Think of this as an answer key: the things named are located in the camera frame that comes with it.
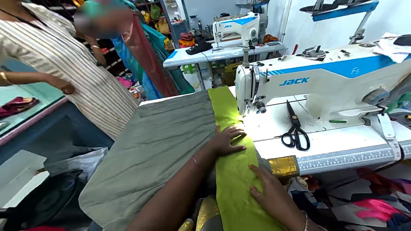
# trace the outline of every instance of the jack logo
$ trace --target jack logo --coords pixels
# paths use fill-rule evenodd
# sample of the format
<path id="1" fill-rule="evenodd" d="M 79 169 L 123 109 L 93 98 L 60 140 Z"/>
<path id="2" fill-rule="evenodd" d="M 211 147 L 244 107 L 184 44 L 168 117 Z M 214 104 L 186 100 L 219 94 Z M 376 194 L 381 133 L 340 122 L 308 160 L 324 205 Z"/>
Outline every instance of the jack logo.
<path id="1" fill-rule="evenodd" d="M 309 78 L 310 77 L 301 78 L 301 79 L 289 79 L 289 80 L 284 81 L 284 83 L 279 86 L 291 85 L 291 84 L 297 84 L 297 83 L 307 83 Z"/>

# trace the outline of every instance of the measuring tape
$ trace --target measuring tape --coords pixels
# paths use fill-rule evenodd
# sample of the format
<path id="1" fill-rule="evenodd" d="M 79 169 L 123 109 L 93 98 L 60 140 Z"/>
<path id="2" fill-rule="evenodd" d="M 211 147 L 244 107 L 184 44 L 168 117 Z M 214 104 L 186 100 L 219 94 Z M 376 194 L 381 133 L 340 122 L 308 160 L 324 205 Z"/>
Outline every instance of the measuring tape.
<path id="1" fill-rule="evenodd" d="M 357 152 L 354 150 L 347 150 L 309 157 L 298 157 L 297 161 L 300 175 L 356 168 L 370 164 L 394 161 L 395 154 L 392 151 L 392 148 L 389 145 L 382 146 L 385 146 L 386 148 L 384 147 L 368 151 L 361 151 L 363 148 L 360 148 Z M 402 145 L 402 148 L 405 155 L 411 154 L 411 144 Z"/>

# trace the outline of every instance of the green chalk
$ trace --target green chalk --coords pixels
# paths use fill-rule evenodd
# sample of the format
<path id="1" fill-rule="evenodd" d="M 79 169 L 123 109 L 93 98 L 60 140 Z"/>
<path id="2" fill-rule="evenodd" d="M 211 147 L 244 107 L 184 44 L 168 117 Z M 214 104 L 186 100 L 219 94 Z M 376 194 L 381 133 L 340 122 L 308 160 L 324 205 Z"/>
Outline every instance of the green chalk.
<path id="1" fill-rule="evenodd" d="M 341 123 L 341 124 L 344 124 L 344 123 L 346 123 L 347 121 L 345 121 L 345 120 L 329 120 L 329 122 L 330 122 L 330 123 Z"/>

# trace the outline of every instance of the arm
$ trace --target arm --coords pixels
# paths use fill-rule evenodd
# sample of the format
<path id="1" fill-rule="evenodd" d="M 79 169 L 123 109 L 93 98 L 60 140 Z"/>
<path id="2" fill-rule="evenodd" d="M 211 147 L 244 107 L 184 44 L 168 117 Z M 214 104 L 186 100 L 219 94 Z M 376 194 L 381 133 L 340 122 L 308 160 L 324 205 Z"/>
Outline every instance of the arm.
<path id="1" fill-rule="evenodd" d="M 166 231 L 177 230 L 185 219 L 196 190 L 218 156 L 245 150 L 245 146 L 231 146 L 231 139 L 245 134 L 234 126 L 219 132 L 194 159 L 185 165 L 152 197 L 131 221 L 127 231 Z"/>
<path id="2" fill-rule="evenodd" d="M 94 58 L 96 58 L 97 61 L 99 61 L 103 65 L 103 67 L 107 67 L 106 58 L 104 57 L 104 54 L 101 51 L 99 44 L 97 43 L 97 39 L 87 35 L 84 35 L 84 39 L 90 44 L 91 49 L 93 49 Z"/>
<path id="3" fill-rule="evenodd" d="M 284 190 L 277 177 L 264 168 L 249 165 L 255 174 L 263 181 L 263 193 L 250 185 L 250 194 L 278 222 L 289 231 L 304 231 L 305 214 L 301 212 L 292 198 Z M 312 220 L 308 219 L 307 231 L 323 231 Z"/>
<path id="4" fill-rule="evenodd" d="M 74 93 L 74 86 L 72 84 L 50 74 L 40 72 L 4 72 L 4 74 L 6 79 L 0 76 L 0 86 L 43 82 L 60 89 L 66 95 Z"/>

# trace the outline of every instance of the bracelet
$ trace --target bracelet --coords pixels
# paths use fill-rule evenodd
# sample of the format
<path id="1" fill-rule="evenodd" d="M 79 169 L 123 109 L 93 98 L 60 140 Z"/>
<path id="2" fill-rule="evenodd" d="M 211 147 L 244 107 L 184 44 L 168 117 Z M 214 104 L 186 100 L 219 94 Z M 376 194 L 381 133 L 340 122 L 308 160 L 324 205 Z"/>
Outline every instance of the bracelet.
<path id="1" fill-rule="evenodd" d="M 308 231 L 308 216 L 305 211 L 302 211 L 305 214 L 305 228 L 304 231 Z"/>
<path id="2" fill-rule="evenodd" d="M 1 77 L 3 78 L 3 80 L 4 80 L 7 84 L 13 85 L 13 84 L 7 79 L 6 73 L 0 72 L 0 75 L 1 75 Z"/>
<path id="3" fill-rule="evenodd" d="M 196 161 L 196 159 L 194 158 L 194 156 L 192 156 L 191 158 L 194 160 L 194 162 L 195 162 L 202 170 L 204 170 L 203 167 L 201 167 L 201 166 L 199 165 L 199 163 Z"/>

